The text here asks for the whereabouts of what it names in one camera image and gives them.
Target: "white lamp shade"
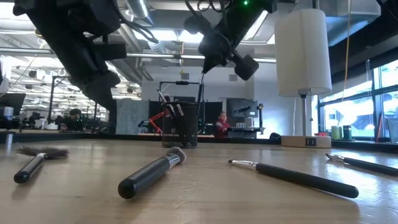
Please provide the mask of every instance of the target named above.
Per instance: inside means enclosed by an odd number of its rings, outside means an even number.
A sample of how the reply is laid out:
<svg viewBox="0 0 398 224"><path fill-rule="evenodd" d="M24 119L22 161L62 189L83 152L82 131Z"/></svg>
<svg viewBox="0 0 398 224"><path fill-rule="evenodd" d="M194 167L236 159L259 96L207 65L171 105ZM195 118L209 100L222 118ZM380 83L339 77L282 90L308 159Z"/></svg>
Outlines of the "white lamp shade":
<svg viewBox="0 0 398 224"><path fill-rule="evenodd" d="M280 96L331 91L325 13L318 9L291 12L275 25Z"/></svg>

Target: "table surface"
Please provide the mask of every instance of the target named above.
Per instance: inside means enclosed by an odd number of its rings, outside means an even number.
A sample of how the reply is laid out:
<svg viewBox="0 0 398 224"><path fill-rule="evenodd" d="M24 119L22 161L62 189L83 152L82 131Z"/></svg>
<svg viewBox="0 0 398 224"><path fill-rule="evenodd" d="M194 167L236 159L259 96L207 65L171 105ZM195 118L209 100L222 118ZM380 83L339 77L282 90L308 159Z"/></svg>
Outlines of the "table surface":
<svg viewBox="0 0 398 224"><path fill-rule="evenodd" d="M60 130L39 130L39 129L23 129L22 132L19 132L19 129L12 129L11 131L14 131L17 134L65 134L65 133L61 133ZM91 130L84 130L84 131L75 131L75 132L68 132L68 133L91 133Z"/></svg>
<svg viewBox="0 0 398 224"><path fill-rule="evenodd" d="M140 136L161 136L158 133L138 133L138 135ZM210 134L199 134L198 138L213 138L214 135L210 135Z"/></svg>
<svg viewBox="0 0 398 224"><path fill-rule="evenodd" d="M13 175L29 158L0 146L0 223L398 223L398 177L328 161L326 152L398 167L392 154L253 144L204 144L133 200L121 180L165 154L160 142L75 140L20 144L69 149L26 185ZM344 198L227 164L258 161L357 186Z"/></svg>

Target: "brush bristles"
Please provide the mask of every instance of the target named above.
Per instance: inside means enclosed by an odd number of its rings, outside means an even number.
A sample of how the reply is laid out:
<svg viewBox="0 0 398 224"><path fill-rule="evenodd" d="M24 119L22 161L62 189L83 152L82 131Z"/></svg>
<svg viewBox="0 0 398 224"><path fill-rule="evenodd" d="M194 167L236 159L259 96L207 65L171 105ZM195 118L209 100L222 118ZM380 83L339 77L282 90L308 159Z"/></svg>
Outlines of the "brush bristles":
<svg viewBox="0 0 398 224"><path fill-rule="evenodd" d="M17 153L27 155L27 156L37 156L40 153L46 153L46 159L56 159L59 157L67 157L69 151L67 149L57 149L54 147L45 147L42 149L37 149L34 147L22 147L17 150Z"/></svg>

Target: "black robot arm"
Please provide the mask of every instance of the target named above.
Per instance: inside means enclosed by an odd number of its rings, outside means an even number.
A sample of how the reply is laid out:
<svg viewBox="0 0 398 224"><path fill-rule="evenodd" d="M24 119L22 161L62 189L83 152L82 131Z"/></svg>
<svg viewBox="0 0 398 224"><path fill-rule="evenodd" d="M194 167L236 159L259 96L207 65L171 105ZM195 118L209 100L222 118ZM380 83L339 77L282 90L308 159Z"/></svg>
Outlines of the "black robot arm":
<svg viewBox="0 0 398 224"><path fill-rule="evenodd" d="M108 110L116 107L111 88L120 79L105 61L127 57L125 43L108 43L108 35L120 28L122 20L157 42L146 28L123 18L116 0L15 0L14 14L28 15L70 74L72 84ZM93 42L101 36L104 43Z"/></svg>
<svg viewBox="0 0 398 224"><path fill-rule="evenodd" d="M198 48L199 53L205 56L203 73L217 65L226 66L229 61L233 61L236 64L235 73L243 80L248 80L259 68L259 64L248 55L242 58L235 48L264 10L269 13L277 10L277 1L229 0L228 8L223 9L222 20L214 28L207 19L193 10L189 0L185 0L185 3L193 14L185 21L185 29L192 34L201 32L204 35Z"/></svg>

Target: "makeup brush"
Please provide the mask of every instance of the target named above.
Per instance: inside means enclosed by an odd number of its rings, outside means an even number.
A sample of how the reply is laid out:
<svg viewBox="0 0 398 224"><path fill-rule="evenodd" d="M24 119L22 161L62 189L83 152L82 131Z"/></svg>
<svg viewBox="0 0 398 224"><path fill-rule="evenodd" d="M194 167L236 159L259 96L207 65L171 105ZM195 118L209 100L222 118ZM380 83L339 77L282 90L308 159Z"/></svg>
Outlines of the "makeup brush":
<svg viewBox="0 0 398 224"><path fill-rule="evenodd" d="M187 155L179 147L170 148L166 156L158 158L122 180L118 186L119 195L125 199L135 197L138 193L147 190L175 165L183 163L186 158Z"/></svg>
<svg viewBox="0 0 398 224"><path fill-rule="evenodd" d="M171 105L171 104L169 104L169 102L167 102L167 100L166 100L165 96L163 95L163 93L159 89L156 89L156 90L159 93L160 98L165 103L166 108L169 111L169 114L170 114L170 116L172 118L172 121L174 123L174 126L175 126L175 128L176 128L176 130L178 132L178 136L179 136L179 138L181 140L181 143L183 144L183 146L186 146L187 145L186 135L187 135L188 132L185 129L185 122L183 120L184 113L182 111L181 105L180 104L176 105L177 111L178 111L178 113L177 113L174 110L173 105Z"/></svg>
<svg viewBox="0 0 398 224"><path fill-rule="evenodd" d="M228 162L232 165L238 165L256 170L260 174L268 175L270 177L274 177L280 180L285 180L291 183L312 187L314 189L334 193L337 195L349 198L356 198L359 195L358 189L354 186L309 174L304 174L294 170L283 169L280 167L270 166L267 164L261 164L259 162L251 162L251 161L236 161L230 159Z"/></svg>
<svg viewBox="0 0 398 224"><path fill-rule="evenodd" d="M14 181L17 184L26 183L43 165L46 159L58 159L67 157L69 151L66 149L57 149L54 147L45 147L43 149L36 149L33 147L22 147L17 150L17 153L34 156L21 170L14 175Z"/></svg>
<svg viewBox="0 0 398 224"><path fill-rule="evenodd" d="M351 159L351 158L347 158L347 157L343 157L343 156L331 155L331 154L327 154L327 153L326 153L326 156L329 159L336 161L336 162L346 163L346 164L349 164L349 165L352 165L355 167L367 169L367 170L374 171L374 172L379 172L382 174L398 176L398 169L393 168L393 167L388 167L388 166L375 164L372 162L361 161L361 160L357 160L357 159Z"/></svg>

